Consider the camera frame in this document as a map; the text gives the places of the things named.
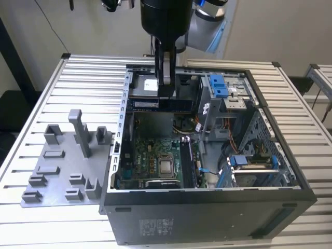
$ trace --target orange wire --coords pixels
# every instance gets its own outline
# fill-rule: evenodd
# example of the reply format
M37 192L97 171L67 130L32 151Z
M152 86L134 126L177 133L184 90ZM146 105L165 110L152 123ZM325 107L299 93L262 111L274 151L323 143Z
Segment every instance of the orange wire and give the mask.
M229 121L229 118L226 119L227 120L227 123L228 123L228 129L229 129L229 142L230 142L230 145L232 146L233 150L238 154L239 151L235 145L235 142L234 142L234 139L233 139L233 136L232 136L232 133L231 133L231 127L230 127L230 121Z

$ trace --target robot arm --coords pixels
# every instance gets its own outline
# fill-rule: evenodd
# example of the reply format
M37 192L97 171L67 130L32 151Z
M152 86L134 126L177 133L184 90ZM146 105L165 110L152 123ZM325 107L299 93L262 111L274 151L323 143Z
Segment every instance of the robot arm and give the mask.
M135 0L101 0L114 12ZM186 46L214 52L219 44L228 0L140 0L143 29L155 37L155 74L158 97L169 98L175 90L176 51Z

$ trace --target label sticker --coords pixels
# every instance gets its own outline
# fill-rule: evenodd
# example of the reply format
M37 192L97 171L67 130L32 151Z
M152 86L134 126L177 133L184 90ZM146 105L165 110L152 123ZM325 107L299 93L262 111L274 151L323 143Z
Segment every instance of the label sticker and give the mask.
M158 83L156 79L146 79L144 81L144 91L158 91Z
M199 132L199 131L201 130L201 127L202 127L202 125L201 125L200 123L198 123L198 124L196 125L195 130L196 130L197 132Z
M153 102L135 102L134 105L135 107L151 107L151 108L159 107L158 103L153 103Z
M229 87L228 90L231 91L231 92L236 92L237 91L237 89L235 87Z
M139 219L141 236L170 236L174 219Z

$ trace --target blue drive latch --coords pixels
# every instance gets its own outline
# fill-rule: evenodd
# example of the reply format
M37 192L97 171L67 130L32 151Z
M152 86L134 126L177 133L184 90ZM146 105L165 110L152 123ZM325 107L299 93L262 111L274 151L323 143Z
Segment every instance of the blue drive latch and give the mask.
M210 75L210 85L215 98L227 98L229 95L225 80L220 74Z
M233 167L247 165L248 161L245 155L234 155L230 158L230 165Z

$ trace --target slotted aluminum surface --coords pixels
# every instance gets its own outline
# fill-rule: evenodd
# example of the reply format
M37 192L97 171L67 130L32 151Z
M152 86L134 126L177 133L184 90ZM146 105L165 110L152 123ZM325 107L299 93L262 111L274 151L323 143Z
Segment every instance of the slotted aluminum surface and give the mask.
M59 123L63 131L73 131L67 115L71 108L80 108L84 113L82 121L88 124L89 130L100 125L116 130L126 64L150 65L153 60L74 55L61 60L0 168L0 245L117 248L107 217L99 215L97 205L23 209L19 203L45 142L43 132L48 123ZM318 202L272 241L150 247L332 248L332 138L282 69L271 63L214 60L189 60L188 66L251 71Z

